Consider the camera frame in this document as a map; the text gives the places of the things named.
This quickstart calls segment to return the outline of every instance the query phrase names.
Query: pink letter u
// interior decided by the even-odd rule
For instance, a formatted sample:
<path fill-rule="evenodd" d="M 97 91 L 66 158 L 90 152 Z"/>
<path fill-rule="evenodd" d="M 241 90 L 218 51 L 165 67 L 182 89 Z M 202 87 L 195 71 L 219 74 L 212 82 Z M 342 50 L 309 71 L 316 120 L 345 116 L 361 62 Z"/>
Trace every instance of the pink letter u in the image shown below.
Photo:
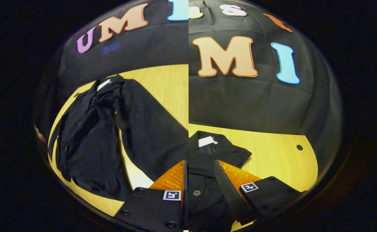
<path fill-rule="evenodd" d="M 87 39 L 87 45 L 83 46 L 82 45 L 82 40 L 84 38 L 84 35 L 81 36 L 78 40 L 77 40 L 77 48 L 78 48 L 78 52 L 79 53 L 85 53 L 90 47 L 91 47 L 91 44 L 92 44 L 92 33 L 94 31 L 95 27 L 91 28 L 88 32 L 87 32 L 87 35 L 88 35 L 88 39 Z"/>

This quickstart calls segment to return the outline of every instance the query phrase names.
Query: orange letter m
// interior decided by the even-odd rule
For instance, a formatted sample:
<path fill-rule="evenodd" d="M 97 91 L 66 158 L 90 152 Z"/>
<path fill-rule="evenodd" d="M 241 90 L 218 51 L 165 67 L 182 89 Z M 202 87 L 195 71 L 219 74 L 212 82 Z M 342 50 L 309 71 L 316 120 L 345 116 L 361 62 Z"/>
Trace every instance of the orange letter m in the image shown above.
<path fill-rule="evenodd" d="M 236 67 L 233 74 L 237 76 L 253 77 L 258 72 L 254 68 L 253 57 L 251 54 L 251 44 L 253 40 L 244 36 L 234 36 L 224 50 L 211 37 L 201 37 L 193 40 L 193 44 L 198 46 L 200 51 L 201 69 L 198 71 L 200 76 L 213 76 L 217 70 L 212 67 L 212 59 L 218 69 L 226 75 L 230 70 L 233 60 L 236 60 Z"/>

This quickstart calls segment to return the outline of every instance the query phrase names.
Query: screw hole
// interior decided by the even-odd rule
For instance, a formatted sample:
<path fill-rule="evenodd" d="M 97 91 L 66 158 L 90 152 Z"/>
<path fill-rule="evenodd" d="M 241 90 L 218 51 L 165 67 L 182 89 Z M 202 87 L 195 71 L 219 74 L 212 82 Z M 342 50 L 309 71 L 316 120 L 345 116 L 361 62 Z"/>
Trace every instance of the screw hole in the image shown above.
<path fill-rule="evenodd" d="M 167 222 L 167 223 L 166 223 L 166 226 L 167 226 L 168 228 L 174 228 L 174 227 L 177 226 L 177 224 L 176 224 L 175 222 Z"/>

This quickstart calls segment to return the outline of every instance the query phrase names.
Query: black background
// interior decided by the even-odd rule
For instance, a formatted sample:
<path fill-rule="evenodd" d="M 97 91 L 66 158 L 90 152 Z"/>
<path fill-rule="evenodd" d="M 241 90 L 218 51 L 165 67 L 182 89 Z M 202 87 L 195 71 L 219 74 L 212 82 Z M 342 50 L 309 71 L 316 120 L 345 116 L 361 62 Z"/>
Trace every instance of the black background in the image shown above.
<path fill-rule="evenodd" d="M 57 47 L 120 3 L 0 3 L 0 231 L 107 231 L 46 169 L 31 104 Z M 271 0 L 269 8 L 305 31 L 334 67 L 350 151 L 323 194 L 276 230 L 377 231 L 377 1 Z"/>

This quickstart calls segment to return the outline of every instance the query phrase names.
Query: fisheye lens view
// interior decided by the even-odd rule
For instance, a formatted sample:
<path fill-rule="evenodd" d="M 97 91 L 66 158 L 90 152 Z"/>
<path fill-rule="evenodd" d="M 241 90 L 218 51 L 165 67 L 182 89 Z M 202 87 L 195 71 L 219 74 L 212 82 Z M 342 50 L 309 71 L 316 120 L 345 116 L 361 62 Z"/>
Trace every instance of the fisheye lens view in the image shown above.
<path fill-rule="evenodd" d="M 56 181 L 97 217 L 246 231 L 328 173 L 344 132 L 338 78 L 264 4 L 129 1 L 60 44 L 32 128 Z"/>

